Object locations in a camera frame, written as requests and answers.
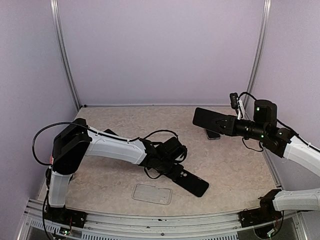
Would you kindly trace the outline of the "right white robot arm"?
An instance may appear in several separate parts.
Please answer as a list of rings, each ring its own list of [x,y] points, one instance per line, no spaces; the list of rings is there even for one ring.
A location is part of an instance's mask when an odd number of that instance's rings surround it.
[[[212,126],[225,136],[242,137],[243,141],[256,140],[278,159],[320,175],[320,150],[304,140],[295,130],[277,117],[277,105],[266,99],[254,99],[253,118],[247,120],[242,95],[229,95],[236,116],[216,113]],[[312,212],[320,210],[320,189],[272,189],[259,200],[259,207],[239,213],[241,225],[249,227],[279,219],[285,211]]]

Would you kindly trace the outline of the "black phone case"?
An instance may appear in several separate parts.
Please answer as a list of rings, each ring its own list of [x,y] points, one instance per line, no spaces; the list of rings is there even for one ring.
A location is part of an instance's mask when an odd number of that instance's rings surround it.
[[[185,169],[179,173],[173,182],[198,198],[201,198],[210,186],[207,181]]]

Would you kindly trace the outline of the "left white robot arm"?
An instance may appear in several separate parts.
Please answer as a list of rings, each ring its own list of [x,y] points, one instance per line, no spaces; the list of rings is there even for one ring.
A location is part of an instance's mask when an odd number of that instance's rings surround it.
[[[84,118],[56,122],[43,127],[33,137],[31,149],[36,151],[37,138],[44,131],[63,126],[53,139],[50,162],[47,169],[46,203],[50,214],[63,223],[70,218],[66,208],[69,184],[79,169],[89,160],[119,161],[155,170],[159,176],[175,180],[183,169],[181,162],[187,156],[187,147],[177,134],[165,142],[151,141],[147,137],[126,138],[114,132],[100,131],[87,125]]]

